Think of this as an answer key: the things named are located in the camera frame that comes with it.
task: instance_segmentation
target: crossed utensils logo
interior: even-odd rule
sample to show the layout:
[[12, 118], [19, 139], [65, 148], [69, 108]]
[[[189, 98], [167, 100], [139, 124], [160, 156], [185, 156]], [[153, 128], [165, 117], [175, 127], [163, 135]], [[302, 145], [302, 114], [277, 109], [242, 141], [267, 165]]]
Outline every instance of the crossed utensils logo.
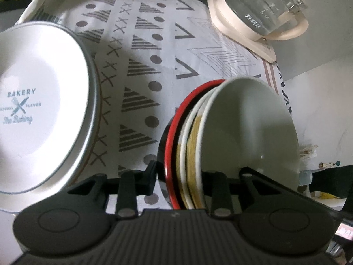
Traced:
[[24, 104], [27, 102], [27, 100], [29, 99], [29, 97], [26, 97], [23, 101], [21, 101], [20, 103], [18, 102], [16, 97], [13, 97], [13, 99], [11, 100], [11, 102], [16, 106], [15, 109], [13, 110], [11, 116], [13, 116], [15, 113], [17, 113], [19, 110], [22, 110], [23, 113], [26, 113], [26, 111], [23, 109]]

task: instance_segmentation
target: patterned tablecloth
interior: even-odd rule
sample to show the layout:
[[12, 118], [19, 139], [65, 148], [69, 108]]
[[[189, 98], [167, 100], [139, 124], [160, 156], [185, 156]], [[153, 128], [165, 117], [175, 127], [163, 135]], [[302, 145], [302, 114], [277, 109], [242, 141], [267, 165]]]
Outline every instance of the patterned tablecloth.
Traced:
[[[73, 30], [99, 70], [100, 131], [80, 179], [144, 170], [180, 103], [210, 80], [255, 76], [274, 88], [291, 112], [277, 65], [223, 36], [197, 0], [34, 0], [19, 23], [31, 20]], [[153, 195], [138, 197], [139, 211], [170, 208], [167, 195], [157, 182]]]

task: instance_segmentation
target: electric kettle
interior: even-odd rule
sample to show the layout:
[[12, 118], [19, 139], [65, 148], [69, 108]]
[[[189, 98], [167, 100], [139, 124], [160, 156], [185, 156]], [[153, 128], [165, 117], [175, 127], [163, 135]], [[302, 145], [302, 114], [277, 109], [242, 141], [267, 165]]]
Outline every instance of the electric kettle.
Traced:
[[[207, 0], [211, 20], [223, 34], [269, 62], [276, 60], [268, 40], [288, 40], [303, 34], [308, 21], [302, 13], [304, 0]], [[278, 28], [290, 20], [289, 30]]]

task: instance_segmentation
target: plate logo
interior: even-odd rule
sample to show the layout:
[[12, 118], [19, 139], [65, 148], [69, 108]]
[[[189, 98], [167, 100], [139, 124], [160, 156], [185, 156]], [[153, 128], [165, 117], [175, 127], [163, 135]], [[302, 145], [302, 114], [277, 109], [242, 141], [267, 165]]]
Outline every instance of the plate logo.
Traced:
[[28, 100], [30, 96], [35, 94], [36, 89], [24, 89], [15, 90], [8, 92], [7, 97], [11, 98], [11, 105], [6, 107], [0, 107], [0, 112], [9, 111], [10, 114], [4, 117], [3, 124], [18, 124], [18, 123], [28, 123], [31, 124], [33, 117], [29, 116], [27, 113], [29, 108], [40, 107], [42, 103], [36, 102], [31, 103]]

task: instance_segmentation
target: glass teapot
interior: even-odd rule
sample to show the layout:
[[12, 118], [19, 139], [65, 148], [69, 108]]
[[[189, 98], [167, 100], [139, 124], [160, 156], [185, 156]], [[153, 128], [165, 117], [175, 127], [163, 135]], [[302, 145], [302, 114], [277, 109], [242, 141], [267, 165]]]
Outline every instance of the glass teapot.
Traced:
[[[301, 12], [306, 9], [304, 0], [218, 0], [217, 4], [219, 8], [227, 9], [223, 12], [225, 18], [253, 41], [261, 37], [288, 40], [308, 28], [308, 21]], [[287, 31], [276, 31], [292, 19], [297, 21], [296, 26]]]

